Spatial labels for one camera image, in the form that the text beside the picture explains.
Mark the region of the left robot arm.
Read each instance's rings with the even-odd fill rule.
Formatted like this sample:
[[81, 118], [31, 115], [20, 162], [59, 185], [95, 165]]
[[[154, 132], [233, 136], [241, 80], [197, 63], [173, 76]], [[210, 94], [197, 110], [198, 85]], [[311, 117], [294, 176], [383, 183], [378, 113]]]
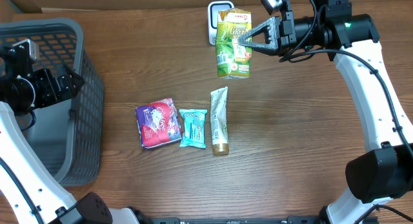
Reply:
[[80, 200], [47, 171], [25, 139], [16, 116], [75, 97], [84, 79], [66, 67], [48, 69], [7, 63], [1, 77], [1, 191], [20, 223], [150, 223], [133, 207], [110, 209], [94, 192]]

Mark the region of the red purple pad pack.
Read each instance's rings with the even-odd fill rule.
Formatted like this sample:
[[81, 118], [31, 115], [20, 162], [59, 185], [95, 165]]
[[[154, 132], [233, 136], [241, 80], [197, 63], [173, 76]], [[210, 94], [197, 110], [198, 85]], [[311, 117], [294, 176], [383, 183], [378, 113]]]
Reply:
[[182, 140], [181, 125], [172, 98], [136, 107], [141, 146], [147, 150]]

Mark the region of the grey plastic basket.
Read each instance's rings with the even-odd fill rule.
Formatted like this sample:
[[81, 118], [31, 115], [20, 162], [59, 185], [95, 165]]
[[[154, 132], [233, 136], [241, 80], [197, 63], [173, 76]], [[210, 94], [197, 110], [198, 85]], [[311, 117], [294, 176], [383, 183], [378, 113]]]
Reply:
[[[39, 59], [12, 45], [31, 39], [39, 46]], [[84, 48], [79, 24], [67, 18], [19, 21], [1, 25], [1, 77], [7, 63], [49, 69], [62, 76], [66, 64], [85, 84], [76, 97], [16, 116], [28, 144], [47, 171], [62, 186], [81, 186], [99, 172], [104, 85]]]

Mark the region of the green juice carton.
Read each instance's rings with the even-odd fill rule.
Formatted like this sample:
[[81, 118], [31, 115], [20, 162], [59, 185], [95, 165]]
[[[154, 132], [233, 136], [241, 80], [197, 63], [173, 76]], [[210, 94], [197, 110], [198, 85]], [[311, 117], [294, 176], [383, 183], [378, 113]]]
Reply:
[[217, 76], [224, 79], [248, 78], [252, 49], [238, 44], [238, 37], [252, 29], [252, 15], [238, 8], [217, 15]]

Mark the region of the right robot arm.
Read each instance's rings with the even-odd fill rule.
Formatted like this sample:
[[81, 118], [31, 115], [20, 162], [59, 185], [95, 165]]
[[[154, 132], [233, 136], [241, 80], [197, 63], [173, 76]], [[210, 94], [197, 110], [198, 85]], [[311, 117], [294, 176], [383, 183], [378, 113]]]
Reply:
[[356, 106], [365, 153], [346, 165], [347, 188], [309, 223], [369, 223], [376, 210], [412, 190], [412, 123], [383, 61], [379, 33], [349, 0], [309, 0], [313, 17], [296, 19], [289, 0], [261, 0], [268, 19], [239, 37], [239, 44], [281, 61], [327, 54]]

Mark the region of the white conditioner tube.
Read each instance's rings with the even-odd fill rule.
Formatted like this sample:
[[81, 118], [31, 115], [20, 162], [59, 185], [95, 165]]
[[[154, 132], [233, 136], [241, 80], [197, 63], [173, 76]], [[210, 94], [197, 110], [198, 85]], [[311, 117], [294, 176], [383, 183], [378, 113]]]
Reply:
[[213, 155], [226, 156], [229, 154], [227, 128], [228, 87], [214, 90], [210, 93], [210, 95], [210, 124], [212, 132]]

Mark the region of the teal wet wipes pack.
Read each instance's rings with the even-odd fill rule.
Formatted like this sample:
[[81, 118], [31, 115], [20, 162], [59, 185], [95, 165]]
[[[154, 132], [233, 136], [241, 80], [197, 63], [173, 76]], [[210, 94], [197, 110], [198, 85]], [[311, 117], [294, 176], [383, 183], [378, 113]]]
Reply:
[[180, 109], [184, 121], [184, 133], [180, 147], [206, 148], [205, 120], [206, 109]]

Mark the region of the white barcode scanner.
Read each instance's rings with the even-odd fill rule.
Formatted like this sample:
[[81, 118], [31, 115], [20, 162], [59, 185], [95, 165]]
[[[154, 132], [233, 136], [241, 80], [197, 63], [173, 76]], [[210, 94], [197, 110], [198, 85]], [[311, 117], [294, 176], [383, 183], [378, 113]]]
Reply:
[[208, 5], [208, 40], [211, 45], [216, 43], [217, 16], [219, 11], [234, 7], [231, 1], [213, 1]]

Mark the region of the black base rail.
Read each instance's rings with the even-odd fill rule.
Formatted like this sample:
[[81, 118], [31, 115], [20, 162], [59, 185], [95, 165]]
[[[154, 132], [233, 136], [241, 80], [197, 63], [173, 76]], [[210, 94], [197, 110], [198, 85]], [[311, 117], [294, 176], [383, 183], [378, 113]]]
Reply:
[[318, 216], [289, 216], [287, 218], [253, 218], [253, 219], [179, 219], [152, 218], [153, 224], [320, 224]]

